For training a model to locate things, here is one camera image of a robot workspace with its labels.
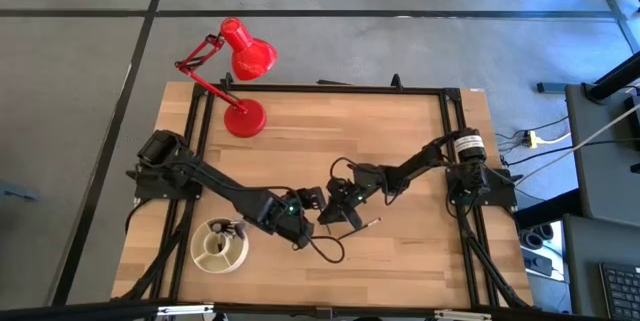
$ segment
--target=wooden tabletop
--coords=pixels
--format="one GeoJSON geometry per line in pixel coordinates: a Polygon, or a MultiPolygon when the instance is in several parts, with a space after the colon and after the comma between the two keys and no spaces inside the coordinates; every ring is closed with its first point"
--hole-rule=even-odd
{"type": "MultiPolygon", "coordinates": [[[[193,84],[167,84],[156,123],[158,129],[184,131],[193,84]]],[[[432,139],[442,136],[438,98],[422,95],[242,92],[241,98],[260,101],[267,125],[257,136],[236,138],[223,123],[227,104],[214,102],[205,161],[245,186],[321,186],[329,180],[329,166],[340,156],[356,162],[398,165],[432,139]]],[[[469,127],[480,130],[488,164],[499,159],[487,100],[482,90],[462,90],[469,127]]],[[[451,108],[452,125],[455,113],[451,108]]],[[[346,167],[337,174],[350,176],[346,167]]],[[[187,250],[179,299],[288,305],[376,307],[469,307],[469,296],[456,221],[445,211],[443,169],[431,170],[411,183],[391,206],[381,193],[357,211],[364,222],[382,222],[343,240],[346,258],[340,264],[324,261],[311,247],[294,252],[291,244],[248,227],[249,254],[228,274],[201,271],[187,250]]],[[[113,296],[128,291],[155,257],[167,211],[166,200],[154,200],[133,217],[113,287],[113,296]]],[[[513,220],[501,208],[483,207],[491,256],[509,284],[532,302],[513,220]]],[[[315,234],[318,213],[308,211],[315,234]]],[[[205,190],[196,203],[193,233],[207,220],[238,217],[230,202],[205,190]]],[[[333,235],[351,228],[331,225],[333,235]]],[[[330,257],[338,250],[318,241],[330,257]]],[[[167,294],[173,260],[169,260],[162,294],[167,294]]],[[[486,287],[475,262],[481,300],[486,287]]]]}

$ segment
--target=lamp shade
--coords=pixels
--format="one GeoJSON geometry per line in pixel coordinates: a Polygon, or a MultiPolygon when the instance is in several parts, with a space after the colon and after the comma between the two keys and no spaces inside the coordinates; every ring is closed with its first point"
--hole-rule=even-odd
{"type": "Polygon", "coordinates": [[[253,80],[271,69],[278,58],[278,50],[268,42],[254,38],[247,27],[235,17],[226,18],[220,34],[233,49],[231,67],[240,80],[253,80]]]}

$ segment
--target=gray desk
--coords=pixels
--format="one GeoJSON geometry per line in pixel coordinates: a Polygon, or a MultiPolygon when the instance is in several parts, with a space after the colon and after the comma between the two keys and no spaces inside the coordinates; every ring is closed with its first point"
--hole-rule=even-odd
{"type": "Polygon", "coordinates": [[[607,317],[600,262],[640,266],[640,228],[577,216],[563,218],[575,314],[607,317]]]}
{"type": "MultiPolygon", "coordinates": [[[[587,100],[583,88],[566,88],[573,144],[577,145],[626,111],[630,94],[617,93],[604,105],[587,100]]],[[[633,137],[629,121],[622,120],[593,141],[633,137]]],[[[583,147],[575,153],[578,189],[514,214],[521,228],[558,220],[569,213],[588,218],[640,226],[640,175],[629,167],[640,162],[631,143],[583,147]]]]}

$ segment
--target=red desk lamp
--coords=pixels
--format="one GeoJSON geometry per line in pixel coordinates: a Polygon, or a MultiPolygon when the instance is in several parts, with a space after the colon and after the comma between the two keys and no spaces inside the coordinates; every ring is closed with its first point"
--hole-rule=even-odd
{"type": "Polygon", "coordinates": [[[264,107],[256,100],[239,99],[224,92],[195,73],[198,67],[222,48],[225,40],[233,49],[231,67],[240,80],[253,80],[264,75],[278,58],[278,50],[275,47],[263,40],[253,38],[242,21],[229,17],[222,21],[218,36],[208,35],[200,46],[186,59],[176,62],[175,66],[180,72],[231,105],[224,113],[224,124],[231,134],[237,137],[255,136],[267,122],[264,107]],[[198,56],[208,44],[212,45],[213,49],[203,56],[198,56]]]}

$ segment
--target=desk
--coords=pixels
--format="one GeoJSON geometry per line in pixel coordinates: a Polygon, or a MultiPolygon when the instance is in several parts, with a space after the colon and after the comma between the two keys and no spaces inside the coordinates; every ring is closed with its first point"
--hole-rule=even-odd
{"type": "MultiPolygon", "coordinates": [[[[156,128],[183,132],[192,88],[192,83],[167,85],[156,128]]],[[[443,134],[439,101],[433,96],[235,94],[263,103],[267,126],[253,138],[231,136],[222,122],[227,105],[216,100],[205,161],[247,186],[324,187],[329,166],[339,156],[357,162],[400,164],[443,134]]],[[[498,167],[484,92],[463,90],[462,100],[467,124],[483,135],[488,164],[498,167]]],[[[348,175],[343,167],[337,173],[348,175]]],[[[249,227],[249,255],[232,273],[207,274],[197,268],[187,253],[179,300],[468,308],[459,231],[456,221],[444,209],[445,194],[443,169],[429,171],[414,180],[411,188],[390,207],[384,206],[378,193],[359,206],[358,212],[365,222],[379,216],[382,222],[345,239],[346,258],[338,265],[325,262],[311,247],[294,252],[284,239],[249,227]]],[[[531,303],[513,220],[501,208],[483,209],[494,262],[519,296],[531,303]]],[[[128,291],[155,257],[166,211],[167,201],[154,200],[132,218],[113,296],[128,291]]],[[[228,201],[205,190],[196,204],[191,232],[209,219],[235,215],[228,201]]],[[[315,221],[316,217],[317,212],[307,212],[309,220],[315,221]]],[[[333,235],[349,229],[346,223],[331,226],[333,235]]],[[[325,227],[316,225],[316,234],[326,232],[325,227]]],[[[336,252],[331,245],[320,242],[319,247],[324,247],[327,253],[336,252]]],[[[172,262],[168,262],[161,295],[166,295],[172,262]]],[[[477,261],[475,271],[481,300],[486,302],[484,277],[477,261]]]]}
{"type": "Polygon", "coordinates": [[[600,262],[640,263],[640,229],[569,215],[563,221],[573,311],[578,315],[607,318],[598,265],[600,262]]]}
{"type": "MultiPolygon", "coordinates": [[[[631,94],[615,93],[602,105],[584,97],[583,87],[566,88],[573,144],[577,145],[626,111],[631,94]]],[[[633,138],[628,120],[622,120],[593,141],[633,138]]],[[[638,175],[629,167],[640,160],[632,143],[583,147],[575,153],[578,188],[515,213],[521,228],[558,220],[569,213],[640,226],[638,175]]]]}

